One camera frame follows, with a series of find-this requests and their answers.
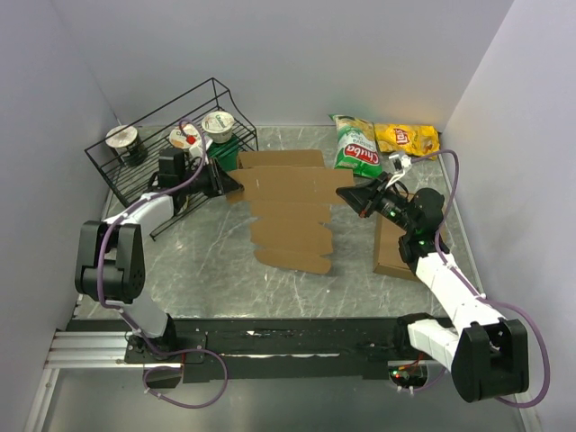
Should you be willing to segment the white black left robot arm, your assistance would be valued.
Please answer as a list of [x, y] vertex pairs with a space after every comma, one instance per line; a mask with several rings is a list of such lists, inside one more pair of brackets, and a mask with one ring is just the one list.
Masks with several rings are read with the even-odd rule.
[[75, 286], [84, 296], [117, 312], [138, 343], [159, 362], [179, 353], [176, 326], [168, 313], [144, 293], [143, 238], [173, 219], [192, 195], [215, 198], [243, 185], [203, 150], [187, 157], [176, 148], [160, 153], [158, 169], [145, 192], [124, 211], [106, 220], [89, 220], [80, 230]]

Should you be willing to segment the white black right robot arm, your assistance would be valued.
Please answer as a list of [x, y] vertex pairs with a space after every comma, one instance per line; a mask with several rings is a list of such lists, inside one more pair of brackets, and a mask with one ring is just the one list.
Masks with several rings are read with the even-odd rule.
[[527, 330], [468, 287], [438, 234], [444, 196], [432, 188], [407, 196], [390, 186], [386, 175], [339, 187], [336, 193], [359, 217], [378, 213], [403, 230], [401, 260], [451, 320], [451, 327], [446, 328], [426, 314], [400, 319], [400, 330], [393, 337], [395, 352], [407, 359], [423, 352], [438, 361], [467, 402], [525, 392], [529, 385]]

